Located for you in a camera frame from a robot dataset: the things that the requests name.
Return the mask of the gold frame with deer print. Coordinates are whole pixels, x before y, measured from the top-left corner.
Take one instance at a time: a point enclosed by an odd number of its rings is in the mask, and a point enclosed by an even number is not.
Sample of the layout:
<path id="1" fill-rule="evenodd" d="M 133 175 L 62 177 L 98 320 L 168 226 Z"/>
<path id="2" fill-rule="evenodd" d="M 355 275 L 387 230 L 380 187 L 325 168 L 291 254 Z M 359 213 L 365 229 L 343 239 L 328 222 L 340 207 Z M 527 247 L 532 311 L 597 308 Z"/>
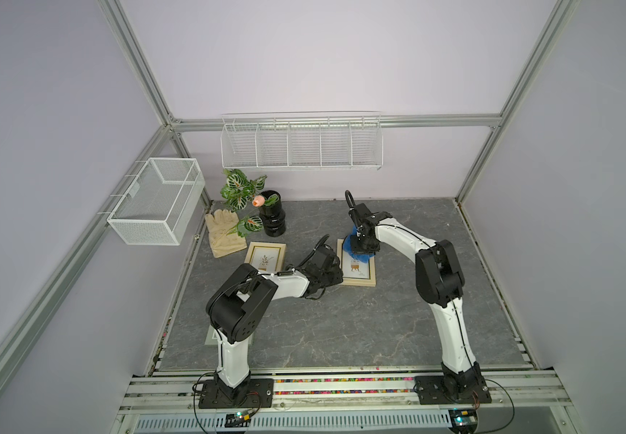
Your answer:
<path id="1" fill-rule="evenodd" d="M 338 258 L 343 272 L 344 286 L 374 287 L 376 285 L 376 258 L 370 257 L 363 262 L 354 259 L 344 249 L 344 241 L 338 240 Z"/>

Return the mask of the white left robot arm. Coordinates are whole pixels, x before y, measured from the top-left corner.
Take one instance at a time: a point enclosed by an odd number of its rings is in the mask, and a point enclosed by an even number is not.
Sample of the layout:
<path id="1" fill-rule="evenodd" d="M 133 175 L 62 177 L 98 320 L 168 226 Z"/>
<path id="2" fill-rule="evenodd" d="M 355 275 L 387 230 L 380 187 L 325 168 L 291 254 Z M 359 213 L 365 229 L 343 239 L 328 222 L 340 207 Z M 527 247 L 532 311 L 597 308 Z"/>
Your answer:
<path id="1" fill-rule="evenodd" d="M 342 281 L 341 261 L 325 242 L 320 242 L 298 266 L 285 271 L 264 273 L 251 264 L 241 264 L 206 305 L 219 343 L 217 384 L 226 392 L 237 392 L 249 382 L 251 336 L 271 302 L 311 298 Z"/>

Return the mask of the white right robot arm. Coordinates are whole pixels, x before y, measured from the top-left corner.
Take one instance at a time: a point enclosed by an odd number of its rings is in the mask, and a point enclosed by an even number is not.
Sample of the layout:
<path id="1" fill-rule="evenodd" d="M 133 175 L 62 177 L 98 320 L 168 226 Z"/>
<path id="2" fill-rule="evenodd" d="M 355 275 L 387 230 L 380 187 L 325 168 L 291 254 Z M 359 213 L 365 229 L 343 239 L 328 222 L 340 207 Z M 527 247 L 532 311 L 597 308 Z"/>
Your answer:
<path id="1" fill-rule="evenodd" d="M 432 310 L 441 340 L 441 390 L 459 403 L 486 392 L 486 381 L 468 339 L 463 316 L 465 276 L 453 244 L 436 241 L 400 224 L 390 213 L 372 212 L 347 197 L 355 231 L 347 238 L 356 256 L 373 256 L 387 244 L 412 261 L 415 287 Z"/>

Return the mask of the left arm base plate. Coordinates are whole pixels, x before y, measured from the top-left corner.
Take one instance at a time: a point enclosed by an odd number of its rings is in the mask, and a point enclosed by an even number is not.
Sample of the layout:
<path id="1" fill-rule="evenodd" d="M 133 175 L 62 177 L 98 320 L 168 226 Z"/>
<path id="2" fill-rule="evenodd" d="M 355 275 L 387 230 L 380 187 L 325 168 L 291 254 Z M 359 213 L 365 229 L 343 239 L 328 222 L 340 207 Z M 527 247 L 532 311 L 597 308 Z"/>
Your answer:
<path id="1" fill-rule="evenodd" d="M 227 386 L 219 377 L 206 380 L 197 393 L 199 409 L 271 408 L 274 397 L 273 379 L 247 377 L 235 387 Z"/>

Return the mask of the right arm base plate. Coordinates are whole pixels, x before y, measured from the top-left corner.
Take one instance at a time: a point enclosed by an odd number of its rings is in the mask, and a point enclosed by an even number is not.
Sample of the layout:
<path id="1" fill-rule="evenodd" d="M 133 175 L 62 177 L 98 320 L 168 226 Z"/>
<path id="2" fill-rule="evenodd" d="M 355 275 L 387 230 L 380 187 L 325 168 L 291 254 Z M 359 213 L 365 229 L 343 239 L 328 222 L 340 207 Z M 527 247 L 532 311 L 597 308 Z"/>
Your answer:
<path id="1" fill-rule="evenodd" d="M 414 379 L 414 392 L 421 405 L 492 403 L 486 380 L 474 376 L 423 375 Z"/>

